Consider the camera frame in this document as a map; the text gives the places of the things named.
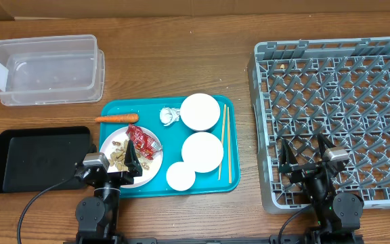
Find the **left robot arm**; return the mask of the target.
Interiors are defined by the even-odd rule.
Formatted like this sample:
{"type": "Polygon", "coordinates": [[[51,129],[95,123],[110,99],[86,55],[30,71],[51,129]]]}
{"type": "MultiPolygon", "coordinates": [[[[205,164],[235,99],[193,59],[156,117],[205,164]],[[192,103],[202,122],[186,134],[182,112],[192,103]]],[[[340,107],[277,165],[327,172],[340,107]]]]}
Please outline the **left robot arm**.
{"type": "Polygon", "coordinates": [[[117,231],[118,210],[122,185],[131,185],[142,175],[142,167],[132,141],[128,142],[123,160],[127,171],[108,172],[110,163],[104,153],[89,153],[75,171],[75,178],[94,187],[92,197],[77,205],[75,216],[79,223],[77,243],[127,243],[117,231]]]}

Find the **red snack wrapper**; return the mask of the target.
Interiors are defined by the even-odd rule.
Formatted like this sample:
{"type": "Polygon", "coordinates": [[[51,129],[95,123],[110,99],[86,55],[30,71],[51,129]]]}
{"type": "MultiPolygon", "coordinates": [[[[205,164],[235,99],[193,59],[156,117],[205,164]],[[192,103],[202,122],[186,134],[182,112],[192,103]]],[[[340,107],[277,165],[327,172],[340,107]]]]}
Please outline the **red snack wrapper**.
{"type": "Polygon", "coordinates": [[[135,149],[148,160],[153,160],[154,155],[162,150],[158,140],[146,134],[141,127],[129,124],[126,134],[135,149]]]}

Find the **white tissue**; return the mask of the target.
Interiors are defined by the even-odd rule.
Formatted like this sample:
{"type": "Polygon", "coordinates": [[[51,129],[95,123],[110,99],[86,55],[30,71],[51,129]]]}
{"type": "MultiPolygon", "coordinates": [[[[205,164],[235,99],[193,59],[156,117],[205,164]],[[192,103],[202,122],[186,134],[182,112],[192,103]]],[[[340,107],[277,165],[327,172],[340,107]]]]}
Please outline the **white tissue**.
{"type": "Polygon", "coordinates": [[[170,126],[180,120],[180,109],[164,107],[160,110],[159,117],[164,126],[170,126]]]}

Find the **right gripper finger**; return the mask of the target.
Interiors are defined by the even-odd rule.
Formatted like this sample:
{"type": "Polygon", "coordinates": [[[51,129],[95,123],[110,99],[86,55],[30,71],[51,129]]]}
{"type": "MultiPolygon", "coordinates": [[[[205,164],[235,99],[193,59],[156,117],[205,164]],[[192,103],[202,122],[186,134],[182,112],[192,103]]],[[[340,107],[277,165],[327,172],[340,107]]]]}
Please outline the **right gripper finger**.
{"type": "Polygon", "coordinates": [[[321,158],[324,158],[324,153],[329,148],[334,148],[334,144],[323,134],[317,134],[319,152],[321,158]]]}
{"type": "Polygon", "coordinates": [[[286,138],[282,138],[281,141],[281,153],[280,153],[280,165],[296,165],[297,159],[292,151],[289,141],[286,138]]]}

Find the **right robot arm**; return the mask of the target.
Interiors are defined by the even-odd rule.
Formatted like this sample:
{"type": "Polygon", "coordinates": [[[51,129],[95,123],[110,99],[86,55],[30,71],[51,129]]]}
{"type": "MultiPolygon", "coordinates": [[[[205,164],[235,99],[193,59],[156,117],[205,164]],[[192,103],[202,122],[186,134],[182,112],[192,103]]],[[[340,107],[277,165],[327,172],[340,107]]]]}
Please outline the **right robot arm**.
{"type": "Polygon", "coordinates": [[[285,221],[276,240],[279,243],[287,240],[295,243],[363,243],[363,237],[355,235],[355,231],[360,228],[364,200],[353,193],[338,193],[332,182],[349,163],[349,154],[322,134],[317,135],[317,140],[321,160],[304,165],[297,163],[288,140],[282,140],[278,171],[288,174],[291,183],[301,184],[310,204],[285,221]],[[318,225],[308,228],[302,235],[284,237],[287,225],[309,210],[316,214],[318,225]]]}

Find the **orange carrot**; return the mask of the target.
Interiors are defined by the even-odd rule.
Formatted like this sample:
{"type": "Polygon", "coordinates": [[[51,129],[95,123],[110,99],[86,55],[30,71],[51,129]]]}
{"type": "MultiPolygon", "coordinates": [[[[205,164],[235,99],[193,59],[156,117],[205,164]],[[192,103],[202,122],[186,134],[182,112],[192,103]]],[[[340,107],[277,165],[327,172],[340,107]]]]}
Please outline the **orange carrot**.
{"type": "Polygon", "coordinates": [[[103,117],[96,117],[97,123],[137,123],[139,121],[139,115],[136,113],[123,114],[123,115],[110,115],[103,117]]]}

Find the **small white cup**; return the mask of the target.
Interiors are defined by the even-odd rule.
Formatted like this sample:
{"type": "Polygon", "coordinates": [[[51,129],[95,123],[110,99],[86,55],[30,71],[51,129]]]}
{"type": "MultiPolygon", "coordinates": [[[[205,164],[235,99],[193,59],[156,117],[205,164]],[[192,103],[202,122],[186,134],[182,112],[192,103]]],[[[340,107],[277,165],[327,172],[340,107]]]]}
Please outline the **small white cup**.
{"type": "Polygon", "coordinates": [[[184,162],[172,164],[166,174],[167,184],[176,191],[191,188],[196,179],[196,172],[184,162]]]}

